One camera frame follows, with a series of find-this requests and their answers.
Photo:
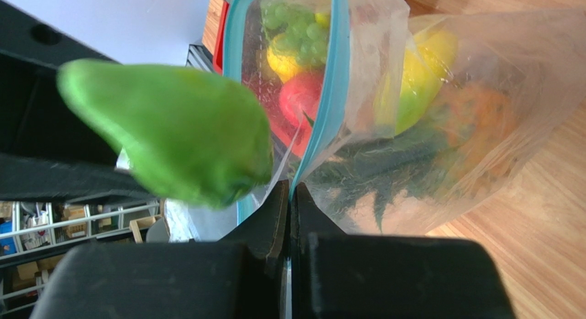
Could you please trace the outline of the yellow toy corn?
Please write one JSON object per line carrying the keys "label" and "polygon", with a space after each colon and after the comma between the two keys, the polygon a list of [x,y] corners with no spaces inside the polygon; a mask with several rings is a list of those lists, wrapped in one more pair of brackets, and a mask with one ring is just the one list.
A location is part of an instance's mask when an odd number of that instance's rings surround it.
{"label": "yellow toy corn", "polygon": [[415,125],[439,93],[455,61],[458,38],[447,30],[424,30],[413,37],[416,50],[406,49],[400,92],[397,78],[385,73],[373,99],[376,133],[392,138]]}

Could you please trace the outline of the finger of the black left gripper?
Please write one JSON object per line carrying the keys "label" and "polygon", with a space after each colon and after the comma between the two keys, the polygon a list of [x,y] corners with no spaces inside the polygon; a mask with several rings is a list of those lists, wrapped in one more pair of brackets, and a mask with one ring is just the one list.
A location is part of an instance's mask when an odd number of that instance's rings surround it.
{"label": "finger of the black left gripper", "polygon": [[65,105],[56,71],[99,53],[1,3],[1,199],[116,204],[151,193]]}

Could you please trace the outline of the green toy cucumber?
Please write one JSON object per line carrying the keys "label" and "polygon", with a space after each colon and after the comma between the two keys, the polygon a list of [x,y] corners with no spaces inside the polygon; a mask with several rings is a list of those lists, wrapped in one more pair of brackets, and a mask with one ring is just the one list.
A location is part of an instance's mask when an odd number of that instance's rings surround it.
{"label": "green toy cucumber", "polygon": [[240,82],[192,67],[83,58],[58,68],[56,86],[154,195],[224,209],[272,179],[270,123]]}

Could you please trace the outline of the green toy grapes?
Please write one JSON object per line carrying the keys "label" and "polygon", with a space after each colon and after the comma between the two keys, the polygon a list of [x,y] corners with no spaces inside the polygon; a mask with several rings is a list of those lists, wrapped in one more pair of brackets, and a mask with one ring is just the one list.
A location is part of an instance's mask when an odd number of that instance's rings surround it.
{"label": "green toy grapes", "polygon": [[260,3],[261,24],[273,54],[292,58],[300,66],[327,62],[330,15],[282,1]]}

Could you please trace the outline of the orange toy pineapple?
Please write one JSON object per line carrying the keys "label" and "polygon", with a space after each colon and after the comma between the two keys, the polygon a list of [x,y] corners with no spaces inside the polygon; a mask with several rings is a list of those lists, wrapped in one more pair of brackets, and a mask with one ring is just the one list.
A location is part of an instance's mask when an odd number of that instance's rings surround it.
{"label": "orange toy pineapple", "polygon": [[393,138],[347,144],[306,179],[336,223],[367,234],[419,234],[496,191],[515,157],[485,164],[517,127],[511,99],[478,83],[441,90]]}

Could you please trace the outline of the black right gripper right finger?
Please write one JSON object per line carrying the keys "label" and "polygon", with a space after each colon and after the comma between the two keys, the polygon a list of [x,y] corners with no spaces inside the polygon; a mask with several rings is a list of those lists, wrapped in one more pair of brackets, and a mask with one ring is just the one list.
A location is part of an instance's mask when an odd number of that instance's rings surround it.
{"label": "black right gripper right finger", "polygon": [[290,202],[294,318],[513,318],[486,249],[468,239],[343,232],[304,184]]}

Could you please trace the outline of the red toy strawberry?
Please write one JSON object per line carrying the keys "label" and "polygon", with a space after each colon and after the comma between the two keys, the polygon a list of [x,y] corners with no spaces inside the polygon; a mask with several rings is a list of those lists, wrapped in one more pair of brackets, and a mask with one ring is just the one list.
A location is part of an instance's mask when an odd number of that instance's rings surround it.
{"label": "red toy strawberry", "polygon": [[324,73],[321,71],[301,72],[289,79],[281,88],[279,108],[293,127],[308,129],[310,120],[316,118]]}

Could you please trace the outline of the clear zip top bag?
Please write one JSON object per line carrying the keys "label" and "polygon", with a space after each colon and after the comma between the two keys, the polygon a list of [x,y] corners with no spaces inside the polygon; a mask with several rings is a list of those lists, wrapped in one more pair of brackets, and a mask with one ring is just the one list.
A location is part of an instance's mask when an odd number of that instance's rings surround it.
{"label": "clear zip top bag", "polygon": [[582,8],[412,16],[405,0],[231,0],[225,76],[270,120],[272,176],[345,232],[423,234],[511,180],[585,97]]}

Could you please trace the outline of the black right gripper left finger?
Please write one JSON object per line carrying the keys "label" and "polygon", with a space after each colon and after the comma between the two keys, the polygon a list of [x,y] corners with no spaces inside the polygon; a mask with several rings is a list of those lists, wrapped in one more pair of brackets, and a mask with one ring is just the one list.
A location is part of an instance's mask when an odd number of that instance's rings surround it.
{"label": "black right gripper left finger", "polygon": [[32,317],[278,318],[288,188],[218,241],[72,248]]}

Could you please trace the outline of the yellow toy lemon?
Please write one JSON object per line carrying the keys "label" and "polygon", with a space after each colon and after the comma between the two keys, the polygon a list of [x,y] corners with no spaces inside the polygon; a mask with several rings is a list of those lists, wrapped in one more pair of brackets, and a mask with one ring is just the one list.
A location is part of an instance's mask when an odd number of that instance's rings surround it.
{"label": "yellow toy lemon", "polygon": [[283,47],[286,35],[276,35],[269,44],[266,58],[270,69],[279,77],[282,83],[286,83],[295,75],[304,72],[306,68],[299,65],[293,51]]}

